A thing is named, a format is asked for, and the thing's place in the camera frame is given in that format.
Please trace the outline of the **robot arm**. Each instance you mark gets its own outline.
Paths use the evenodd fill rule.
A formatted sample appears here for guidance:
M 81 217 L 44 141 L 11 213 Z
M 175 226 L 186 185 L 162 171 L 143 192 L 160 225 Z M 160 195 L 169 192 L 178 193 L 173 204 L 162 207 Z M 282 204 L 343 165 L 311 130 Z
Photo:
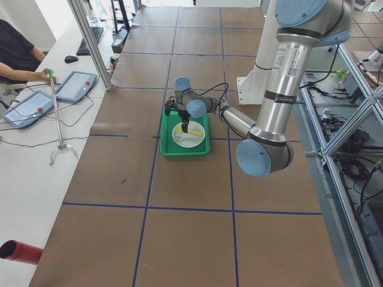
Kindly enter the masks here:
M 285 130 L 310 53 L 315 47 L 347 41 L 353 11 L 353 1 L 276 1 L 269 6 L 267 20 L 276 21 L 277 27 L 271 34 L 278 47 L 271 54 L 273 65 L 257 120 L 221 97 L 198 95 L 186 77 L 175 80 L 175 98 L 167 101 L 165 113 L 178 112 L 184 133 L 190 117 L 215 114 L 243 138 L 236 159 L 247 175 L 266 176 L 285 169 L 294 157 Z

